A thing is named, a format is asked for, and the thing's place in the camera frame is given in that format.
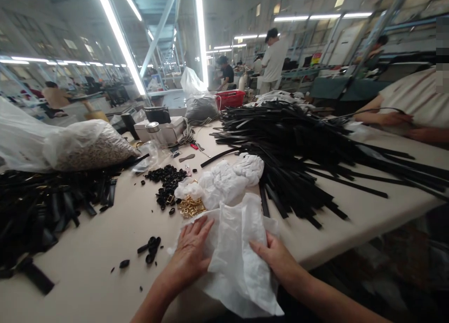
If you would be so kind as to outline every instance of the sleeve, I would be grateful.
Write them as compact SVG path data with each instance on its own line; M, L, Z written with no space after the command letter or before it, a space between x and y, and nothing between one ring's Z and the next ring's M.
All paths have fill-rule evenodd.
M268 62L270 61L270 58L271 58L271 48L268 48L267 51L265 52L265 55L263 56L262 65L267 66Z

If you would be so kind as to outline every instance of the worker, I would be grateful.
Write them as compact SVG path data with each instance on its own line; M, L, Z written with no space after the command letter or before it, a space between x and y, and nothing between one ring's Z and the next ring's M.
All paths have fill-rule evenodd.
M257 55L256 60L253 64L253 70L255 73L260 73L262 71L262 57Z
M388 43L388 36L382 35L377 39L377 42L374 44L373 48L368 54L368 58L365 61L365 66L368 68L372 68L377 64L379 60L380 54L383 52L382 47ZM355 59L354 63L359 64L362 61L362 57L359 56Z
M58 88L55 82L45 82L47 86L42 90L42 95L52 109L61 109L70 104L69 98L72 96Z
M438 89L438 73L432 67L408 75L358 110L389 107L405 114L382 109L359 113L355 120L425 143L449 143L449 94Z
M228 63L228 58L225 55L220 56L218 65L221 67L223 75L216 78L216 80L223 79L223 83L218 87L217 91L224 91L228 89L230 84L234 84L234 69Z
M281 79L282 67L289 46L286 40L279 39L278 34L277 29L272 28L265 37L265 43L268 44L269 48L262 60L262 68L265 68L265 72L262 77L261 95L275 90L278 81Z
M214 225L207 215L185 226L172 259L154 281L131 323L159 323L175 297L207 273L210 258L203 258L204 243ZM282 242L267 232L268 246L250 242L287 292L327 322L387 322L298 265Z
M42 93L39 90L35 90L35 89L31 89L29 87L28 83L23 83L24 86L26 86L28 88L29 91L31 91L31 93L36 96L37 98L43 98ZM25 89L20 91L21 94L25 94L26 99L29 101L29 99L31 98L30 95L27 94L27 91Z

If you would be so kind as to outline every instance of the white box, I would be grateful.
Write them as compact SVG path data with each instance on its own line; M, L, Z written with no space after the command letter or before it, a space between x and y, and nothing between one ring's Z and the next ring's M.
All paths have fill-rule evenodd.
M174 144L178 141L178 139L182 136L182 133L186 129L186 123L184 118L181 116L170 117L171 123L159 124L159 127L162 130L162 134L164 135L165 140L169 144ZM148 120L143 120L140 123L134 125L134 129L136 129L137 135L139 136L142 142L148 142L150 140L150 135L145 129L145 125L148 124Z

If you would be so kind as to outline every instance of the black shirt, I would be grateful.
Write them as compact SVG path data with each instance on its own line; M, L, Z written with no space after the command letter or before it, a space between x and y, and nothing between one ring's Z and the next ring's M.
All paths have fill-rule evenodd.
M231 65L227 65L225 69L223 69L223 78L226 80L226 77L229 77L228 83L234 83L234 69Z

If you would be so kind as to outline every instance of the workbench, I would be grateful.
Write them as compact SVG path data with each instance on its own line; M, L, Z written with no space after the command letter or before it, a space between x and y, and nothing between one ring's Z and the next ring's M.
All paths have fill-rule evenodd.
M197 127L196 140L205 152L215 156L228 149L216 145L210 136L216 121L205 127ZM419 163L449 169L448 152L399 136L381 133L367 143L407 152ZM181 147L180 157L171 164L177 168L198 169L193 177L200 177L203 170L210 170L220 160L235 162L237 156L228 154L201 169L208 158L190 146ZM178 159L189 154L195 158L179 163ZM390 177L388 174L357 165L358 172ZM43 296L23 275L0 280L0 321L2 322L128 322L150 289L153 281L168 263L167 248L177 240L183 218L179 211L170 216L156 204L155 193L161 183L135 176L130 170L118 178L115 204L104 213L90 218L81 212L81 225L70 224L59 243L48 252L35 256L35 264L56 283L53 290ZM374 237L393 230L406 222L422 216L442 204L435 197L407 186L356 178L355 183L385 191L389 199L353 189L319 177L317 185L335 196L334 202L349 220L342 220L325 209L316 219L323 228L317 230L309 221L291 215L283 220L271 200L268 205L271 217L278 220L281 239L305 268L315 268L338 254L359 246ZM259 194L258 186L247 191ZM137 255L137 248L150 236L160 236L164 246L148 267L145 254ZM130 259L130 266L119 269L122 260ZM220 302L212 300L195 286L186 289L170 305L165 322L202 322L224 312Z

